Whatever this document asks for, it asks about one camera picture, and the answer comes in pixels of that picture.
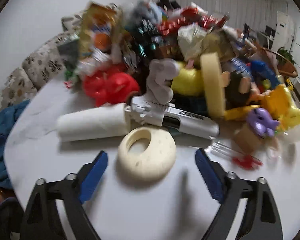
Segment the blue plush toy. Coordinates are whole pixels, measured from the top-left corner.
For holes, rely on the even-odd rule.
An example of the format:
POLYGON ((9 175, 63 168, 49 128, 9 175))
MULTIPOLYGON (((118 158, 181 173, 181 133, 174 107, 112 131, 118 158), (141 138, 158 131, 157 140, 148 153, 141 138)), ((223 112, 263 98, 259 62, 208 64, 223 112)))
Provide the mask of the blue plush toy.
POLYGON ((163 21, 163 12, 163 9, 156 3, 140 0, 133 8, 130 19, 133 25, 138 25, 143 20, 147 20, 151 24, 160 24, 163 21))

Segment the white paper towel roll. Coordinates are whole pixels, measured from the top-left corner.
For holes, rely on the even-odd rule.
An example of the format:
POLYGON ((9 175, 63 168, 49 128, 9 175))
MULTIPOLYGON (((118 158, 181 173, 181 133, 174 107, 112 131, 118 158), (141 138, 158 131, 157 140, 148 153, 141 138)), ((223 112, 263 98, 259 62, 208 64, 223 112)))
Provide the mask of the white paper towel roll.
POLYGON ((130 132, 125 103, 60 116, 56 131, 62 142, 119 137, 130 132))

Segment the red plastic fork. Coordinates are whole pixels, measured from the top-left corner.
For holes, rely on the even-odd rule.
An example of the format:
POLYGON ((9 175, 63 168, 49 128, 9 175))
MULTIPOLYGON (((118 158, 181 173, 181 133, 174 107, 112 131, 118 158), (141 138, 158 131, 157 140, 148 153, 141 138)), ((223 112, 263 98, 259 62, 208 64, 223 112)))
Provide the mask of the red plastic fork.
POLYGON ((262 161, 252 155, 246 155, 233 150, 232 148, 221 144, 219 141, 212 143, 211 153, 229 159, 233 164, 244 170, 256 170, 263 165, 262 161))

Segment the silver toy pistol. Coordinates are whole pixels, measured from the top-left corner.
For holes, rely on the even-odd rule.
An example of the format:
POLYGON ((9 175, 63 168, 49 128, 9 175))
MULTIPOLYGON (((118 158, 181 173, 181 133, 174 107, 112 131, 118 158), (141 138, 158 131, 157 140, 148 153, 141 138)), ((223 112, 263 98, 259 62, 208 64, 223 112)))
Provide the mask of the silver toy pistol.
POLYGON ((177 109, 171 103, 162 105, 149 93, 132 97, 125 111, 141 125, 173 128, 205 139, 219 136, 219 125, 210 118, 177 109))

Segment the white standing air conditioner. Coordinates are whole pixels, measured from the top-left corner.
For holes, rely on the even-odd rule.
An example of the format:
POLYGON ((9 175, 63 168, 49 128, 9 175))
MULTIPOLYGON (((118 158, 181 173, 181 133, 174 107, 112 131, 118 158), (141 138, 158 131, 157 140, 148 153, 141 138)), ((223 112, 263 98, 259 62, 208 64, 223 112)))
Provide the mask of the white standing air conditioner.
POLYGON ((294 35, 295 24, 293 22, 293 19, 289 15, 278 11, 277 25, 272 50, 277 52, 281 47, 283 47, 285 48, 285 50, 290 52, 294 35))

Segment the orange snack bag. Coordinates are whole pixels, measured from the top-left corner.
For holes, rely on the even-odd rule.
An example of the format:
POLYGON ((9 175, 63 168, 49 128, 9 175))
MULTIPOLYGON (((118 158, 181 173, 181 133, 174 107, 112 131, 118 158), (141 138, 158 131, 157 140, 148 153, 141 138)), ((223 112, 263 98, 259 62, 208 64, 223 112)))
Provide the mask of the orange snack bag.
POLYGON ((117 21, 117 11, 109 6, 90 3, 83 14, 79 33, 79 58, 90 56, 95 49, 106 52, 111 48, 111 34, 117 21))

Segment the yellow plastic toy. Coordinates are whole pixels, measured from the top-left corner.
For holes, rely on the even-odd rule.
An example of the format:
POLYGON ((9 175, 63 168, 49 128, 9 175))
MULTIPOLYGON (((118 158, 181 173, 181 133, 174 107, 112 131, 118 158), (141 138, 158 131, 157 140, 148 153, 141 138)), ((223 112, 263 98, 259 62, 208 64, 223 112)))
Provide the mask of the yellow plastic toy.
POLYGON ((279 129, 287 131, 300 124, 300 109, 296 106, 289 89, 284 84, 262 94, 261 107, 280 122, 279 129))

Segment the yellow round sponge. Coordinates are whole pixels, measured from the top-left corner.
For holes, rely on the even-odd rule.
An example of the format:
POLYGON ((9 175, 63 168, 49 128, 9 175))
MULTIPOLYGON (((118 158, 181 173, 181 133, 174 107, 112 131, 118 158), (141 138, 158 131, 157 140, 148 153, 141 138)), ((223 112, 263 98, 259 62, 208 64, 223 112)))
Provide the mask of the yellow round sponge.
POLYGON ((220 119, 225 112, 225 95, 218 54, 202 54, 200 66, 208 114, 212 119, 220 119))

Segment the floral patterned sofa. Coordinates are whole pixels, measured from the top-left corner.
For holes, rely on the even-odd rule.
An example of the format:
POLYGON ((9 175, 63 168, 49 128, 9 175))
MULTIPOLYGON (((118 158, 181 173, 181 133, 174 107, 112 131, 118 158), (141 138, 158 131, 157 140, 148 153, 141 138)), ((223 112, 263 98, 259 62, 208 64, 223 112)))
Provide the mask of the floral patterned sofa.
POLYGON ((82 10, 61 18, 63 32, 42 44, 11 72, 0 89, 0 111, 33 99, 42 87, 65 70, 65 60, 58 48, 78 37, 84 13, 82 10))

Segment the red plastic toy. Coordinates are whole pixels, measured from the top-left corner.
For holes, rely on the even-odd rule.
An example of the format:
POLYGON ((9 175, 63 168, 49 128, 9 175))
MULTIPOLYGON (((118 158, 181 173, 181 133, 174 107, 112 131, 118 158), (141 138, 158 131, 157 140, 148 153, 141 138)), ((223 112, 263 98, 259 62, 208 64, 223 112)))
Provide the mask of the red plastic toy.
POLYGON ((83 90, 95 100, 96 107, 106 103, 127 103, 131 97, 140 94, 139 84, 126 70, 125 64, 112 64, 107 69, 97 70, 92 76, 84 78, 83 90))

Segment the blue cloth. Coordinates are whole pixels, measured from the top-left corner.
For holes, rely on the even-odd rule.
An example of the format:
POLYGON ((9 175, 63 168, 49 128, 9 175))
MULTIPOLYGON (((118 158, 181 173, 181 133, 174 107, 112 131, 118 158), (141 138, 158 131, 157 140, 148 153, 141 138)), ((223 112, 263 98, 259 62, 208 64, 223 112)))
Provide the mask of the blue cloth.
POLYGON ((25 100, 17 105, 9 106, 0 112, 0 187, 5 189, 12 189, 4 162, 5 144, 14 124, 29 103, 30 100, 25 100))

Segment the grey dinosaur figure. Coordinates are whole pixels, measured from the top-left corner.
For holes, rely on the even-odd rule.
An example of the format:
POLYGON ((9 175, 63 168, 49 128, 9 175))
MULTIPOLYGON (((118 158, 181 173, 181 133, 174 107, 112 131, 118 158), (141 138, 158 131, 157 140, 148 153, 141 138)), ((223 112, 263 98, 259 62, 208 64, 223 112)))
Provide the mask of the grey dinosaur figure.
POLYGON ((146 84, 160 104, 168 104, 173 99, 173 90, 166 85, 166 81, 171 81, 178 75, 179 64, 173 59, 154 59, 150 62, 146 84))

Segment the potted green plant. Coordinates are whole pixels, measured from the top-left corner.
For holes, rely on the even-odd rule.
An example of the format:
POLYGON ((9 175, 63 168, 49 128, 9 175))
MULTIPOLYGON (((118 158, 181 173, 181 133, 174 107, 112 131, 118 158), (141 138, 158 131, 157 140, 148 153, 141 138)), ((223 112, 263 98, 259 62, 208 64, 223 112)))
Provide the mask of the potted green plant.
MULTIPOLYGON (((288 59, 292 64, 295 64, 292 54, 289 53, 285 47, 280 47, 277 53, 283 56, 285 59, 288 59)), ((276 58, 279 64, 285 64, 286 61, 282 57, 277 56, 276 58)))

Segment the purple octopus toy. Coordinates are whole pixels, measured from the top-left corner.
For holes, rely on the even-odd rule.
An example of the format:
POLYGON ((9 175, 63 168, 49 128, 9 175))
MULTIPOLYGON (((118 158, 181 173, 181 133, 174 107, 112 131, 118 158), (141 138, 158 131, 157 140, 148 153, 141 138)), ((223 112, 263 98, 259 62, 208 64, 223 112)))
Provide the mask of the purple octopus toy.
POLYGON ((259 137, 273 137, 280 122, 271 117, 264 108, 255 108, 247 115, 247 123, 259 137))

